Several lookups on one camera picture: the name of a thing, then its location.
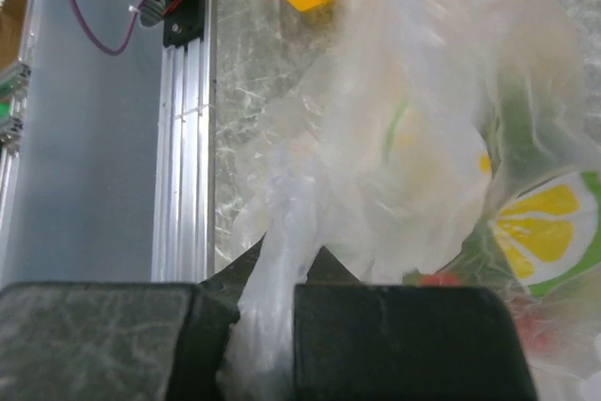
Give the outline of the clear plastic bag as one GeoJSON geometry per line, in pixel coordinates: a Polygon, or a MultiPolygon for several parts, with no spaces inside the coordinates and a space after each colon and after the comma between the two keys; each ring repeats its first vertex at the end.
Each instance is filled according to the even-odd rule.
{"type": "Polygon", "coordinates": [[[237,154],[241,245],[263,242],[219,382],[292,393],[293,290],[320,248],[362,282],[448,271],[516,324],[543,400],[600,370],[600,147],[555,0],[346,0],[331,54],[237,154]]]}

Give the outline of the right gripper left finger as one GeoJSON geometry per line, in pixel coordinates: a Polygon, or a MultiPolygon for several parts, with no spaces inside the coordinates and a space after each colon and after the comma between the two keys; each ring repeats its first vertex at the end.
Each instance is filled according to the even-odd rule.
{"type": "Polygon", "coordinates": [[[5,400],[218,400],[260,249],[199,284],[16,283],[1,292],[5,400]]]}

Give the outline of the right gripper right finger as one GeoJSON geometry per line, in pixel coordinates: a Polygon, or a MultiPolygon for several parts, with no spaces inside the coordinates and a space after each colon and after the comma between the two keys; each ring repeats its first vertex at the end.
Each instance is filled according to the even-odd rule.
{"type": "Polygon", "coordinates": [[[514,321],[482,287],[361,283],[326,248],[297,285],[297,400],[535,400],[514,321]]]}

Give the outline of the red fake cherries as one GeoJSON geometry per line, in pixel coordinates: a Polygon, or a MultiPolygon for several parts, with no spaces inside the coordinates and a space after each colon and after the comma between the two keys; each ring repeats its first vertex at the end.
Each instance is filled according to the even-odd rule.
{"type": "Polygon", "coordinates": [[[462,282],[455,274],[448,271],[440,271],[434,274],[423,275],[418,282],[418,286],[455,287],[462,286],[462,282]]]}

